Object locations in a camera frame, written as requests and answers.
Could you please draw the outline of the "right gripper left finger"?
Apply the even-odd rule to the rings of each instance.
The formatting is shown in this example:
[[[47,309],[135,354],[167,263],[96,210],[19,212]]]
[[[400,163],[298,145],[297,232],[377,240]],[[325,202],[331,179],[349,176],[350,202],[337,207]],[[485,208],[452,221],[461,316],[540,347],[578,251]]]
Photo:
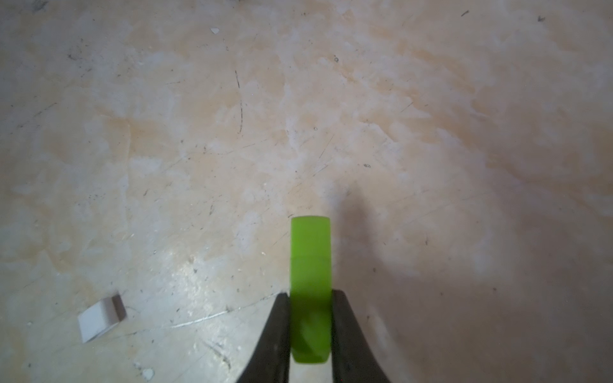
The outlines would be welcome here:
[[[291,305],[287,293],[276,295],[252,357],[237,382],[288,383],[291,355]]]

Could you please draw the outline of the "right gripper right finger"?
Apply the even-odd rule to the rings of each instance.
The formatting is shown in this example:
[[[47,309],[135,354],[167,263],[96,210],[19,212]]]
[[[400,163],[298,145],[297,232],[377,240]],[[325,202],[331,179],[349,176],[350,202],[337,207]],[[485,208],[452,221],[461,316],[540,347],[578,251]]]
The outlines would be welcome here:
[[[390,383],[373,355],[346,294],[332,291],[333,381]]]

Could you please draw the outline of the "green usb drive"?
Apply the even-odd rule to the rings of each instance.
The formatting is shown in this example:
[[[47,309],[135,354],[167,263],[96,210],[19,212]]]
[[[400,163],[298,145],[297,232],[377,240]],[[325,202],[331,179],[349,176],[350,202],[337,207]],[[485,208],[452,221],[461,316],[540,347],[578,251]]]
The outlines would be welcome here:
[[[323,364],[331,348],[330,219],[291,220],[291,354],[300,364]]]

